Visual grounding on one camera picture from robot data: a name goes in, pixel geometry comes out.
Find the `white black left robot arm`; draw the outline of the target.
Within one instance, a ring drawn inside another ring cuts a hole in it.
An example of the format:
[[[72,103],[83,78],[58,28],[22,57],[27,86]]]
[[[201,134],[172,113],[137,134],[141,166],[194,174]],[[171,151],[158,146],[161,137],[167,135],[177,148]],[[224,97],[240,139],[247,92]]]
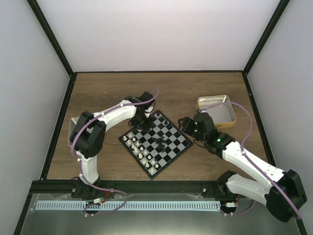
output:
[[[68,135],[71,154],[77,158],[79,176],[75,183],[76,197],[94,198],[99,193],[121,191],[100,188],[100,178],[97,171],[97,155],[101,151],[106,132],[115,125],[125,121],[134,121],[141,126],[146,125],[149,115],[148,110],[154,105],[159,94],[144,92],[140,97],[128,96],[118,104],[96,113],[84,111],[76,121],[73,130]]]

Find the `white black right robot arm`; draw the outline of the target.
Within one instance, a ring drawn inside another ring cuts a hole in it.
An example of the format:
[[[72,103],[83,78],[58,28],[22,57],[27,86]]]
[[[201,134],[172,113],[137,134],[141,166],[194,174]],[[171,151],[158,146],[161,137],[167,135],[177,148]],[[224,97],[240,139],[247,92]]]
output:
[[[208,113],[181,118],[178,124],[180,131],[202,142],[208,152],[253,178],[249,180],[231,172],[224,174],[224,180],[217,185],[220,196],[240,194],[248,197],[266,206],[281,222],[300,218],[299,209],[307,202],[307,196],[298,173],[272,166],[247,151],[232,136],[218,131]]]

